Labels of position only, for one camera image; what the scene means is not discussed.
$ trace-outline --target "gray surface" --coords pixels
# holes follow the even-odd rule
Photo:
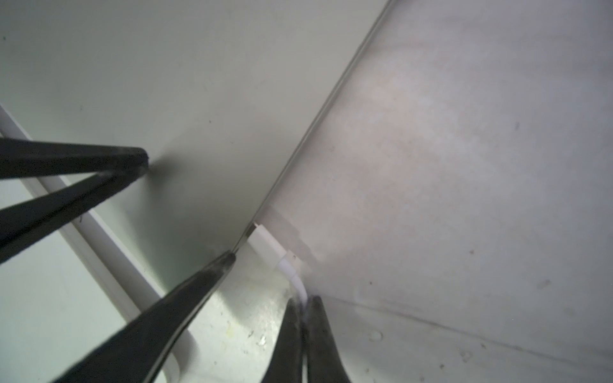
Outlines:
[[[3,1],[0,102],[149,152],[96,211],[169,289],[238,242],[386,3]]]
[[[397,4],[260,218],[307,290],[611,378],[612,7]]]

